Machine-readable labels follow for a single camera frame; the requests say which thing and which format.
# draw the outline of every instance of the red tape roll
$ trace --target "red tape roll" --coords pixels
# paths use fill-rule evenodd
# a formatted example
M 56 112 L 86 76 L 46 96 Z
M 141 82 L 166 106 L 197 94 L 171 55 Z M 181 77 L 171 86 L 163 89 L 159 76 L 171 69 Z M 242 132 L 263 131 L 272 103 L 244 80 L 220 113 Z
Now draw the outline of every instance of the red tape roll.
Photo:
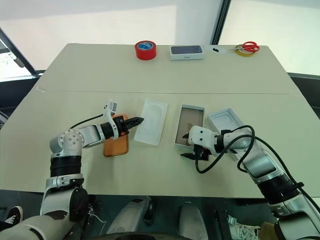
M 141 60 L 151 60 L 157 55 L 157 46 L 153 41 L 140 41 L 134 48 L 137 58 Z

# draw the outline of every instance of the black shoe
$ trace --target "black shoe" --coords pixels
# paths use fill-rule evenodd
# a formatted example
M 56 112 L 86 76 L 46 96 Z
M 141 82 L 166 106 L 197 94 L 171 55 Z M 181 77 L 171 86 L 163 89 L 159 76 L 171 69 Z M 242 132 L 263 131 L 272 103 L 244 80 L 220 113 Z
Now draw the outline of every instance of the black shoe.
M 21 223 L 24 219 L 24 211 L 20 206 L 14 206 L 10 209 L 6 220 L 4 221 L 7 224 L 12 224 L 12 226 Z

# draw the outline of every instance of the white clamp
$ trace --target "white clamp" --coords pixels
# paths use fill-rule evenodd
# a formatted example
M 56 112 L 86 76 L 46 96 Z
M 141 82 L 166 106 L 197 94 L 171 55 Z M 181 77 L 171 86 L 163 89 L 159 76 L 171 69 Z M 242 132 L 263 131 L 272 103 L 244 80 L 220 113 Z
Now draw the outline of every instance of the white clamp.
M 118 129 L 115 121 L 112 116 L 115 115 L 117 108 L 117 102 L 113 100 L 109 100 L 108 104 L 104 107 L 103 116 L 107 122 L 110 123 L 113 131 L 113 139 L 117 139 L 119 137 Z

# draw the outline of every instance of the yellow tape roll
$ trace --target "yellow tape roll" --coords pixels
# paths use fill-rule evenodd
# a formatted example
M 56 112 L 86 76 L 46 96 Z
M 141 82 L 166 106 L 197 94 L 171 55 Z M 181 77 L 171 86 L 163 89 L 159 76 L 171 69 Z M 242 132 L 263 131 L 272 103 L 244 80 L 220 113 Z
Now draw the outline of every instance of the yellow tape roll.
M 236 49 L 236 48 L 239 48 L 239 47 L 241 47 L 241 46 L 242 46 L 242 44 L 237 45 L 237 46 L 235 46 L 235 49 Z M 255 54 L 255 52 L 246 51 L 246 50 L 238 50 L 238 49 L 234 50 L 234 52 L 235 52 L 236 54 L 240 55 L 240 56 L 243 56 L 243 57 L 251 57 L 252 55 Z

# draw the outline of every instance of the floor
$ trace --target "floor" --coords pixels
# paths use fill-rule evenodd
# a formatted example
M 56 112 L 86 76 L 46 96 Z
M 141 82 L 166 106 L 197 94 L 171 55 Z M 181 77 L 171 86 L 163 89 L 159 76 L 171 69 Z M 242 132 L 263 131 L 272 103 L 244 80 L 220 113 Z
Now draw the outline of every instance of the floor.
M 134 198 L 125 195 L 98 195 L 95 204 L 95 213 L 104 221 L 107 221 L 103 233 L 105 233 L 112 220 L 120 210 Z M 40 212 L 42 193 L 0 190 L 0 206 L 7 207 L 0 211 L 0 220 L 4 220 L 8 210 L 20 205 L 24 211 L 24 218 L 36 216 Z M 274 223 L 276 219 L 270 213 L 266 203 L 239 205 L 237 199 L 209 198 L 209 197 L 157 197 L 157 208 L 152 226 L 142 227 L 143 232 L 162 232 L 176 234 L 178 229 L 179 207 L 184 202 L 192 202 L 201 211 L 209 236 L 215 236 L 214 210 L 227 210 L 228 214 L 236 217 L 239 223 L 260 226 L 264 221 Z M 103 224 L 94 217 L 89 219 L 85 236 L 86 239 L 99 236 Z M 69 239 L 79 239 L 80 230 L 76 229 Z

